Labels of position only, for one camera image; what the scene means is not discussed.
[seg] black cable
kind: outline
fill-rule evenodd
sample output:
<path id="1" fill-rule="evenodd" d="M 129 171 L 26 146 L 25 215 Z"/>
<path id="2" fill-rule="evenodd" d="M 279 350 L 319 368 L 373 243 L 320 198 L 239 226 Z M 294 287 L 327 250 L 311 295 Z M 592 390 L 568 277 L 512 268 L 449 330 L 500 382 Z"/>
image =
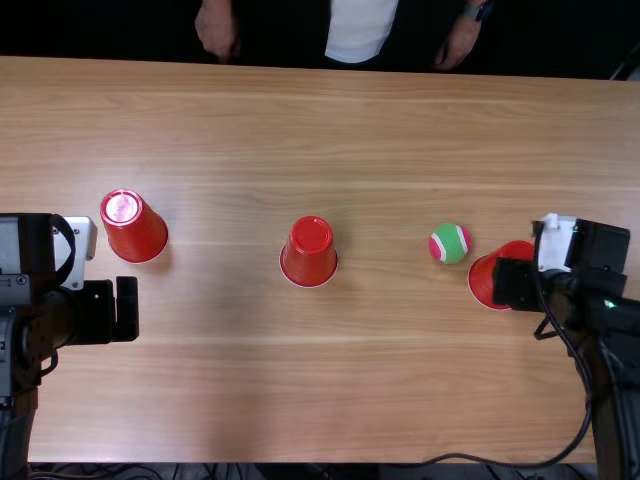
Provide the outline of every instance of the black cable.
<path id="1" fill-rule="evenodd" d="M 206 463 L 203 463 L 202 466 L 207 471 L 207 475 L 209 475 L 209 478 L 212 480 L 215 480 L 215 477 L 213 476 L 213 472 L 209 469 L 209 465 L 207 465 Z"/>
<path id="2" fill-rule="evenodd" d="M 49 365 L 47 368 L 43 369 L 40 372 L 40 376 L 41 377 L 46 377 L 51 372 L 53 372 L 56 369 L 57 366 L 58 366 L 58 351 L 54 350 L 53 354 L 51 355 L 51 365 Z"/>
<path id="3" fill-rule="evenodd" d="M 569 470 L 571 470 L 575 474 L 575 476 L 578 477 L 580 480 L 589 480 L 587 477 L 585 477 L 582 474 L 582 472 L 580 472 L 580 470 L 578 470 L 573 465 L 571 465 L 569 463 L 565 463 L 564 466 L 567 467 Z"/>
<path id="4" fill-rule="evenodd" d="M 558 332 L 558 336 L 562 339 L 562 341 L 566 345 L 567 350 L 569 351 L 571 356 L 573 356 L 573 359 L 576 362 L 576 369 L 578 370 L 578 373 L 580 374 L 580 379 L 582 380 L 582 385 L 584 386 L 584 391 L 585 391 L 586 396 L 587 396 L 586 405 L 585 405 L 585 414 L 584 414 L 584 418 L 582 420 L 582 424 L 580 425 L 580 429 L 578 430 L 578 433 L 573 438 L 573 440 L 571 440 L 569 445 L 567 445 L 560 453 L 558 453 L 557 455 L 551 457 L 548 460 L 545 460 L 543 462 L 538 462 L 538 463 L 498 462 L 496 460 L 491 460 L 491 459 L 483 458 L 483 457 L 477 457 L 475 455 L 468 455 L 466 453 L 445 453 L 444 455 L 439 455 L 437 457 L 433 457 L 433 458 L 431 458 L 429 460 L 426 460 L 426 461 L 420 462 L 420 463 L 412 463 L 412 464 L 392 463 L 392 464 L 390 464 L 391 466 L 400 467 L 400 468 L 414 468 L 414 467 L 422 467 L 422 466 L 426 466 L 426 465 L 433 465 L 434 463 L 442 462 L 443 460 L 450 460 L 450 459 L 454 459 L 455 458 L 455 459 L 469 460 L 471 462 L 476 462 L 476 463 L 485 463 L 485 464 L 491 465 L 493 467 L 505 467 L 505 468 L 511 468 L 511 469 L 515 469 L 515 470 L 518 470 L 518 469 L 523 469 L 523 470 L 543 469 L 543 468 L 550 467 L 551 465 L 555 465 L 556 463 L 561 462 L 571 452 L 573 452 L 576 449 L 576 447 L 580 444 L 580 442 L 582 442 L 582 439 L 584 438 L 584 436 L 589 431 L 589 424 L 591 423 L 591 408 L 592 408 L 591 397 L 592 397 L 592 392 L 591 392 L 591 384 L 589 382 L 589 373 L 588 373 L 589 370 L 587 368 L 586 361 L 584 360 L 584 358 L 581 355 L 578 355 L 578 351 L 577 351 L 576 347 L 573 345 L 573 343 L 571 342 L 571 340 L 569 339 L 569 337 L 565 333 L 564 329 L 562 328 L 562 326 L 558 322 L 558 319 L 556 319 L 555 315 L 553 314 L 553 312 L 551 311 L 551 309 L 547 305 L 547 301 L 545 300 L 545 297 L 544 297 L 544 291 L 542 289 L 542 280 L 540 279 L 540 272 L 538 272 L 538 258 L 539 258 L 539 253 L 540 253 L 540 238 L 542 237 L 543 228 L 544 228 L 544 224 L 541 224 L 538 227 L 538 230 L 536 231 L 535 249 L 534 249 L 535 253 L 534 253 L 534 259 L 533 259 L 533 268 L 535 269 L 535 272 L 534 272 L 533 277 L 534 277 L 535 284 L 536 284 L 536 293 L 538 295 L 538 302 L 540 303 L 540 306 L 542 307 L 544 313 L 547 315 L 547 318 L 549 319 L 549 322 L 551 323 L 551 326 L 553 326 L 553 328 Z"/>
<path id="5" fill-rule="evenodd" d="M 66 470 L 67 468 L 77 467 L 77 466 L 78 466 L 77 463 L 65 463 L 60 467 L 54 468 L 52 471 L 54 471 L 55 473 L 62 473 L 62 471 Z"/>
<path id="6" fill-rule="evenodd" d="M 162 478 L 162 475 L 160 475 L 158 472 L 156 472 L 153 468 L 147 467 L 147 466 L 145 466 L 145 465 L 134 464 L 134 465 L 131 465 L 131 467 L 130 467 L 130 468 L 131 468 L 131 469 L 139 468 L 140 470 L 146 470 L 146 471 L 147 471 L 147 472 L 149 472 L 149 473 L 153 473 L 153 475 L 154 475 L 158 480 L 164 480 L 164 479 Z"/>
<path id="7" fill-rule="evenodd" d="M 29 475 L 29 480 L 42 479 L 42 478 L 54 478 L 59 480 L 99 480 L 101 478 L 107 478 L 114 475 L 118 475 L 122 472 L 125 472 L 129 468 L 131 467 L 124 467 L 116 471 L 111 471 L 103 467 L 102 469 L 105 470 L 106 473 L 103 473 L 103 474 L 93 473 L 91 475 L 69 475 L 69 474 L 57 473 L 57 472 L 33 472 Z"/>
<path id="8" fill-rule="evenodd" d="M 485 465 L 485 467 L 486 467 L 487 471 L 489 472 L 489 475 L 491 475 L 491 478 L 493 478 L 493 480 L 500 480 L 500 477 L 493 470 L 493 468 L 491 468 L 491 465 Z"/>

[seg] cup bottom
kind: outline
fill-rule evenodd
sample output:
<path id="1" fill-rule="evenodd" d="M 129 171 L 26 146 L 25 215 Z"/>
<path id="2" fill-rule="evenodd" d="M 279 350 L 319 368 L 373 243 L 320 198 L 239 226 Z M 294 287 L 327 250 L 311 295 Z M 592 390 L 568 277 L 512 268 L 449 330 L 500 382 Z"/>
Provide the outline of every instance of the cup bottom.
<path id="1" fill-rule="evenodd" d="M 336 273 L 336 270 L 338 269 L 338 254 L 336 253 L 336 266 L 333 268 L 333 271 L 331 272 L 331 275 L 329 275 L 329 278 L 327 278 L 324 282 L 319 283 L 318 285 L 301 285 L 299 283 L 296 283 L 289 275 L 287 275 L 287 272 L 284 271 L 284 265 L 283 265 L 283 262 L 282 262 L 282 256 L 283 255 L 284 255 L 284 247 L 280 251 L 280 271 L 284 275 L 284 278 L 289 280 L 296 287 L 301 287 L 301 288 L 318 288 L 318 287 L 321 287 L 321 286 L 325 285 L 326 283 L 328 283 L 329 280 L 331 280 L 333 278 L 333 276 Z"/>
<path id="2" fill-rule="evenodd" d="M 492 307 L 489 305 L 486 305 L 484 303 L 482 303 L 478 297 L 476 297 L 475 293 L 473 293 L 473 290 L 471 288 L 471 270 L 473 270 L 473 267 L 476 266 L 476 263 L 478 263 L 480 260 L 482 260 L 483 258 L 488 257 L 488 255 L 484 255 L 482 257 L 480 257 L 479 259 L 477 259 L 475 262 L 473 262 L 473 265 L 471 265 L 471 268 L 469 269 L 469 272 L 467 272 L 467 287 L 469 287 L 469 292 L 471 293 L 471 296 L 474 298 L 474 300 L 476 302 L 478 302 L 480 305 L 482 305 L 485 308 L 488 308 L 489 310 L 494 310 L 497 312 L 504 312 L 505 310 L 511 310 L 511 307 L 508 305 L 505 305 L 504 308 L 497 308 L 497 307 Z"/>

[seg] green ball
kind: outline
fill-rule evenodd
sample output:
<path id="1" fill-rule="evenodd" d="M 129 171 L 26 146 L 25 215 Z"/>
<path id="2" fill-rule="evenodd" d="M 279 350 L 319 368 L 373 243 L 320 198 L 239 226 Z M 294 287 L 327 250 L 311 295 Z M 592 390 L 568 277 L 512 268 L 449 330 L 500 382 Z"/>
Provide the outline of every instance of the green ball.
<path id="1" fill-rule="evenodd" d="M 471 250 L 471 235 L 462 225 L 445 223 L 429 237 L 429 251 L 433 258 L 444 263 L 458 263 Z"/>

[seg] red cup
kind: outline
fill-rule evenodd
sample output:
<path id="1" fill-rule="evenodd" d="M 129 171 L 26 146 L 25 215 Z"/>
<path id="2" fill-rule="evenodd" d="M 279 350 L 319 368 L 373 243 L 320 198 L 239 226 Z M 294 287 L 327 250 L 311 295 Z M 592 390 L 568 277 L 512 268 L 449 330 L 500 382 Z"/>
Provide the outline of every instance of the red cup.
<path id="1" fill-rule="evenodd" d="M 303 217 L 289 233 L 280 254 L 280 268 L 300 287 L 318 287 L 329 281 L 338 267 L 333 232 L 320 217 Z"/>
<path id="2" fill-rule="evenodd" d="M 100 216 L 109 245 L 127 262 L 154 259 L 169 240 L 169 230 L 162 217 L 132 190 L 120 189 L 107 194 L 100 205 Z"/>
<path id="3" fill-rule="evenodd" d="M 493 303 L 493 269 L 498 258 L 515 260 L 533 260 L 534 247 L 530 242 L 515 240 L 503 245 L 498 250 L 475 261 L 469 269 L 469 290 L 478 302 L 494 310 L 508 310 L 508 305 Z"/>

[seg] wooden table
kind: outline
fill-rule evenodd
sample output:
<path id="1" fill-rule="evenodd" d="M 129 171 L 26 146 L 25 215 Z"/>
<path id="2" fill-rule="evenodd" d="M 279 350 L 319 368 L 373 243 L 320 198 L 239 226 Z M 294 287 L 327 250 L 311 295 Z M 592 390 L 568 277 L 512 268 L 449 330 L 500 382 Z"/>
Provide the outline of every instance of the wooden table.
<path id="1" fill-rule="evenodd" d="M 550 211 L 637 233 L 639 125 L 640 84 L 1 59 L 1 209 L 91 216 L 87 278 L 141 294 L 135 343 L 62 350 L 31 460 L 546 459 L 584 413 L 573 361 L 467 270 Z M 157 261 L 108 248 L 120 187 L 166 219 Z M 306 214 L 340 256 L 319 289 L 278 266 Z M 454 266 L 426 248 L 447 221 Z M 627 272 L 640 297 L 640 242 Z"/>

